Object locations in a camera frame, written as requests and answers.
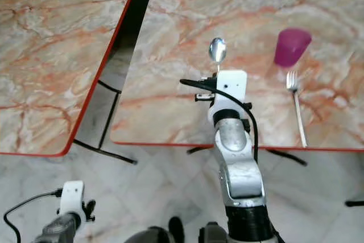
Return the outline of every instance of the marble tabletop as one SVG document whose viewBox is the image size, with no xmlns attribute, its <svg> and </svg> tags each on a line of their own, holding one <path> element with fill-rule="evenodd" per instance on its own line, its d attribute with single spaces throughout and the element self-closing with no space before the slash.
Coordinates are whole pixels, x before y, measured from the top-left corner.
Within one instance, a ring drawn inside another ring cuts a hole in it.
<svg viewBox="0 0 364 243">
<path fill-rule="evenodd" d="M 130 0 L 0 0 L 0 154 L 68 152 Z"/>
<path fill-rule="evenodd" d="M 301 149 L 278 33 L 299 27 L 312 43 L 296 64 L 309 149 L 364 150 L 364 0 L 150 0 L 111 129 L 120 144 L 210 146 L 208 102 L 179 79 L 216 67 L 208 45 L 227 42 L 222 69 L 248 73 L 259 145 Z"/>
</svg>

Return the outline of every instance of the black shoe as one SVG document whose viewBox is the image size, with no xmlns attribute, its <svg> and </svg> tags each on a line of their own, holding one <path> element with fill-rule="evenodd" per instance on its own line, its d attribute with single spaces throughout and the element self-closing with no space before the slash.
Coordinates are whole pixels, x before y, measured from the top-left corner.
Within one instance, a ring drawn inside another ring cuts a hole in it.
<svg viewBox="0 0 364 243">
<path fill-rule="evenodd" d="M 176 243 L 184 243 L 183 224 L 179 217 L 174 216 L 168 223 L 169 232 L 173 235 Z"/>
</svg>

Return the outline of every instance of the white marble floor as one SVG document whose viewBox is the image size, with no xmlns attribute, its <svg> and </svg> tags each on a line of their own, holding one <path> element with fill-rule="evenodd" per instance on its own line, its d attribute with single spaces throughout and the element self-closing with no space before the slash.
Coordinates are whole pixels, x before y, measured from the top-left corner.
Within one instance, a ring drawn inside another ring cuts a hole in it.
<svg viewBox="0 0 364 243">
<path fill-rule="evenodd" d="M 121 40 L 102 75 L 121 88 L 132 53 Z M 114 94 L 98 86 L 77 138 L 97 145 Z M 75 242 L 124 242 L 150 225 L 166 226 L 174 215 L 185 224 L 186 242 L 197 242 L 208 221 L 226 227 L 210 151 L 188 156 L 184 149 L 119 146 L 106 139 L 103 147 L 139 160 L 136 166 L 73 145 L 63 158 L 0 155 L 0 211 L 35 194 L 61 187 L 67 180 L 85 182 L 85 198 L 95 199 L 96 222 L 79 231 Z M 339 153 L 295 153 L 308 161 L 302 167 L 261 151 L 260 166 L 267 188 L 268 211 L 286 242 L 362 242 L 364 207 L 346 208 L 344 200 L 364 190 L 362 156 Z M 47 197 L 13 213 L 23 242 L 41 232 L 56 216 L 59 199 Z M 2 221 L 0 242 L 15 242 Z"/>
</svg>

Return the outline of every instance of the red table edge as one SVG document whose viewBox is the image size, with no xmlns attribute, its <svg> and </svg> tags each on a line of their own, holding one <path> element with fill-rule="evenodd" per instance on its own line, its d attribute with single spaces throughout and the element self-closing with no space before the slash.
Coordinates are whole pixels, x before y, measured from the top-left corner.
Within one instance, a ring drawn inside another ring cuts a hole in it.
<svg viewBox="0 0 364 243">
<path fill-rule="evenodd" d="M 115 142 L 117 145 L 131 145 L 131 146 L 159 146 L 159 147 L 201 147 L 210 149 L 213 147 L 210 143 L 192 144 L 192 143 L 145 143 L 145 142 Z M 322 147 L 297 147 L 297 146 L 259 146 L 259 149 L 265 150 L 280 150 L 280 151 L 320 151 L 320 152 L 338 152 L 338 153 L 364 153 L 364 148 L 322 148 Z"/>
<path fill-rule="evenodd" d="M 90 87 L 90 90 L 86 96 L 86 99 L 85 99 L 85 102 L 81 108 L 81 112 L 80 114 L 78 115 L 78 118 L 77 118 L 77 121 L 75 123 L 75 126 L 73 127 L 73 130 L 69 136 L 69 139 L 68 139 L 68 142 L 67 144 L 65 145 L 65 147 L 63 148 L 63 151 L 61 153 L 58 153 L 58 154 L 26 154 L 26 153 L 4 153 L 4 152 L 0 152 L 0 155 L 17 155 L 17 156 L 39 156 L 39 157 L 45 157 L 45 158 L 56 158 L 56 157 L 59 157 L 59 156 L 64 156 L 65 154 L 68 153 L 69 149 L 71 148 L 71 145 L 73 143 L 73 140 L 77 134 L 77 131 L 78 131 L 78 127 L 80 126 L 81 124 L 81 121 L 82 121 L 82 118 L 84 117 L 84 114 L 87 110 L 87 107 L 90 103 L 90 100 L 92 98 L 92 94 L 95 90 L 95 87 L 96 87 L 96 84 L 97 84 L 97 81 L 98 79 L 100 78 L 101 76 L 101 72 L 102 70 L 104 69 L 105 67 L 105 64 L 107 62 L 107 59 L 109 58 L 109 55 L 110 55 L 110 52 L 111 52 L 111 48 L 113 47 L 113 44 L 115 42 L 115 38 L 116 36 L 118 35 L 119 33 L 119 29 L 120 29 L 120 26 L 121 26 L 121 23 L 122 21 L 124 20 L 124 17 L 125 17 L 125 13 L 129 7 L 129 4 L 130 4 L 130 1 L 131 0 L 127 0 L 126 3 L 125 3 L 125 7 L 121 13 L 121 16 L 119 18 L 119 22 L 115 28 L 115 31 L 113 33 L 113 36 L 111 37 L 110 39 L 110 42 L 109 42 L 109 45 L 105 51 L 105 54 L 104 54 L 104 57 L 102 58 L 102 61 L 101 61 L 101 64 L 98 68 L 98 71 L 95 75 L 95 78 L 91 84 L 91 87 Z"/>
</svg>

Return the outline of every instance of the pink cup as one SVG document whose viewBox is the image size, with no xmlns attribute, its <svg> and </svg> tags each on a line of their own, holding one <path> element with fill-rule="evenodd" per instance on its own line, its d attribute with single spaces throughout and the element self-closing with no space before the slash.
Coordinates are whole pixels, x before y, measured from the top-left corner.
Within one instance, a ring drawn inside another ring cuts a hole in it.
<svg viewBox="0 0 364 243">
<path fill-rule="evenodd" d="M 297 63 L 308 45 L 311 34 L 299 28 L 286 28 L 278 35 L 274 63 L 282 67 L 291 67 Z"/>
</svg>

